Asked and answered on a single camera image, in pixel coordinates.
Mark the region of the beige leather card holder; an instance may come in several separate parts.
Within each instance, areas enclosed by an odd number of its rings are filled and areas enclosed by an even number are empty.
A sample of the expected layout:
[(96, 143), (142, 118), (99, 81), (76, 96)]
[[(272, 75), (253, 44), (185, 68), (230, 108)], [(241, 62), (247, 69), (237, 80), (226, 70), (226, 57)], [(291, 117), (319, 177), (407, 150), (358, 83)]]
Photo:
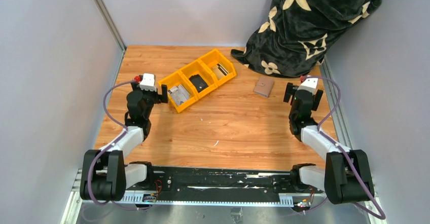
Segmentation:
[(274, 80), (270, 77), (261, 76), (254, 87), (254, 92), (258, 95), (269, 97), (272, 88), (274, 86)]

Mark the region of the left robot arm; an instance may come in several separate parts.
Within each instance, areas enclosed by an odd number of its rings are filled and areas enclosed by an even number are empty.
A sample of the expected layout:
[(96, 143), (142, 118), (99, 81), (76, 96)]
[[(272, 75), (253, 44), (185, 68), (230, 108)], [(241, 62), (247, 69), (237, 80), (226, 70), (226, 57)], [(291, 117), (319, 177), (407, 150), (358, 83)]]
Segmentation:
[(153, 166), (150, 162), (125, 164), (124, 159), (145, 141), (151, 129), (150, 113), (155, 104), (167, 103), (167, 86), (147, 86), (143, 81), (129, 81), (132, 91), (126, 96), (127, 112), (121, 133), (98, 150), (84, 154), (80, 197), (95, 204), (104, 205), (119, 201), (126, 189), (133, 185), (151, 188), (156, 185)]

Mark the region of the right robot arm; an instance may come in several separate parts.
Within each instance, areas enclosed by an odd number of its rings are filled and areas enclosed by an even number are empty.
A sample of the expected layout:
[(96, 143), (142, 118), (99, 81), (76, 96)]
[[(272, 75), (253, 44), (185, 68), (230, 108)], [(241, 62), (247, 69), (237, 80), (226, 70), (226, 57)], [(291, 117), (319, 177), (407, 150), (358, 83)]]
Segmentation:
[(317, 188), (333, 204), (370, 201), (375, 191), (367, 154), (338, 143), (318, 127), (311, 114), (324, 92), (316, 86), (317, 80), (311, 79), (299, 86), (287, 83), (285, 88), (283, 100), (291, 105), (290, 132), (325, 161), (324, 168), (311, 163), (294, 165), (290, 171), (292, 186)]

